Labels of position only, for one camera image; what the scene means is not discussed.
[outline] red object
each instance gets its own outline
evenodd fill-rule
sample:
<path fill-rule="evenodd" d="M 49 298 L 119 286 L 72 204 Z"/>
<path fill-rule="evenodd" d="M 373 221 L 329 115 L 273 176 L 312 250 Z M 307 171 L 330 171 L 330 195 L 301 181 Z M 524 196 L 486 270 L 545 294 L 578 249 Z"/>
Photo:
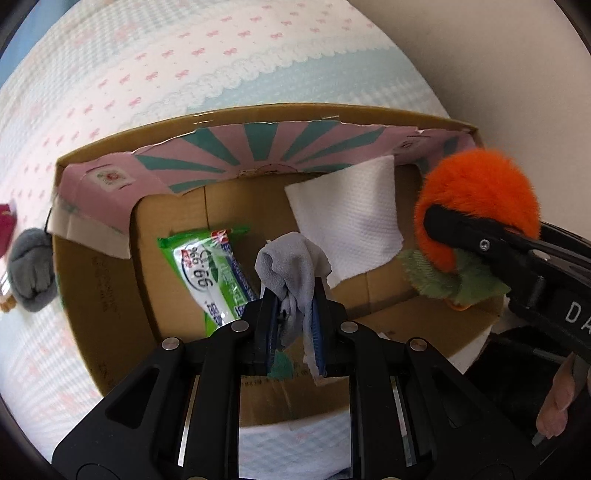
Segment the red object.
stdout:
<path fill-rule="evenodd" d="M 425 212 L 433 204 L 495 219 L 530 238 L 540 236 L 540 206 L 530 181 L 496 151 L 479 148 L 445 158 L 427 176 L 419 195 L 414 212 L 418 247 L 439 270 L 453 272 L 453 250 L 432 240 L 423 226 Z"/>
<path fill-rule="evenodd" d="M 17 218 L 14 212 L 10 210 L 10 205 L 0 205 L 0 257 L 3 257 L 8 252 L 16 224 Z"/>

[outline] cardboard box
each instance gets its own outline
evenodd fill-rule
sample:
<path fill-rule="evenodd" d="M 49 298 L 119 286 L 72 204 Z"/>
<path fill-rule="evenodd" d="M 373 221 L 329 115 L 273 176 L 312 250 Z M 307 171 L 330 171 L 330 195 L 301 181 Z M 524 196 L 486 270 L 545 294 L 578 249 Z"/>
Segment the cardboard box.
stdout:
<path fill-rule="evenodd" d="M 477 130 L 449 119 L 392 109 L 328 105 L 268 105 L 185 116 L 114 135 L 74 151 L 58 161 L 56 184 L 70 163 L 94 160 L 107 153 L 132 151 L 193 131 L 199 125 L 339 118 L 357 124 L 411 125 L 470 132 Z M 179 282 L 156 244 L 159 236 L 194 228 L 249 225 L 251 232 L 234 243 L 236 257 L 247 277 L 258 285 L 256 254 L 267 239 L 296 231 L 297 225 L 284 187 L 314 174 L 281 174 L 240 178 L 208 185 L 182 196 L 154 195 L 142 199 L 131 223 L 131 260 L 109 257 L 54 236 L 56 273 L 74 337 L 88 370 L 106 394 L 162 338 L 185 342 L 204 336 L 203 312 Z M 395 171 L 398 223 L 404 248 L 415 248 L 413 207 L 421 186 L 414 165 Z M 450 310 L 443 302 L 416 297 L 400 262 L 339 284 L 335 299 L 352 319 L 405 341 L 422 336 L 445 355 L 477 337 L 498 318 L 502 303 L 489 301 L 466 312 Z M 288 350 L 295 378 L 288 381 L 245 379 L 241 424 L 266 424 L 327 413 L 348 404 L 345 380 L 316 387 L 302 364 L 296 342 Z"/>

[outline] human hand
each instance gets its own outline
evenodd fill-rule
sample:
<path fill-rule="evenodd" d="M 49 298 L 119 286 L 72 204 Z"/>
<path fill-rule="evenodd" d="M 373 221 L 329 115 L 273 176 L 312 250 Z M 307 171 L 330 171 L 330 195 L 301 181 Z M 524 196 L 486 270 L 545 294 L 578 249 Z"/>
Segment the human hand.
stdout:
<path fill-rule="evenodd" d="M 569 419 L 568 408 L 585 383 L 588 388 L 591 385 L 589 366 L 580 358 L 575 361 L 576 358 L 577 356 L 571 353 L 560 366 L 538 413 L 535 426 L 538 432 L 548 439 L 564 431 Z"/>

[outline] gray cloth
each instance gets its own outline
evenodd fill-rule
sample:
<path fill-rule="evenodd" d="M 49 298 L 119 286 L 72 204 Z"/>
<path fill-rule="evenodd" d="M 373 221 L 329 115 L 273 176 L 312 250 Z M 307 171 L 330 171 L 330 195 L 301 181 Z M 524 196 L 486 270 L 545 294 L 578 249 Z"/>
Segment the gray cloth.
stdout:
<path fill-rule="evenodd" d="M 40 228 L 21 233 L 8 258 L 8 281 L 17 302 L 38 312 L 57 295 L 51 235 Z"/>
<path fill-rule="evenodd" d="M 305 236 L 291 232 L 261 249 L 255 270 L 263 285 L 281 300 L 281 311 L 286 313 L 279 332 L 281 346 L 287 348 L 304 331 L 305 348 L 304 325 L 311 325 L 314 278 L 326 281 L 331 272 L 328 258 Z"/>

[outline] metal screw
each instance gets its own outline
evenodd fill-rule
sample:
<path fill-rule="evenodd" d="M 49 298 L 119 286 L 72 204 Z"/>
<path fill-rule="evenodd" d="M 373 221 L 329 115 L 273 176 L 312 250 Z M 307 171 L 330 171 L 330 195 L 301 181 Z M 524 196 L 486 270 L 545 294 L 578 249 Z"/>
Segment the metal screw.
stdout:
<path fill-rule="evenodd" d="M 427 349 L 427 342 L 422 338 L 413 338 L 410 341 L 410 348 L 415 352 L 424 352 Z"/>
<path fill-rule="evenodd" d="M 482 250 L 483 252 L 488 252 L 488 249 L 491 247 L 491 243 L 486 238 L 483 238 L 482 240 L 480 240 L 478 246 L 480 247 L 480 250 Z"/>
<path fill-rule="evenodd" d="M 232 322 L 232 330 L 235 332 L 246 332 L 248 330 L 248 322 L 246 320 L 234 320 Z"/>
<path fill-rule="evenodd" d="M 551 258 L 546 252 L 542 252 L 542 250 L 532 250 L 531 253 L 533 256 L 538 257 L 539 259 L 544 260 L 545 262 L 547 262 Z"/>
<path fill-rule="evenodd" d="M 340 324 L 340 329 L 345 333 L 355 333 L 359 326 L 355 322 L 343 322 Z"/>
<path fill-rule="evenodd" d="M 180 340 L 176 337 L 165 338 L 162 342 L 162 348 L 165 350 L 175 350 L 181 344 Z"/>

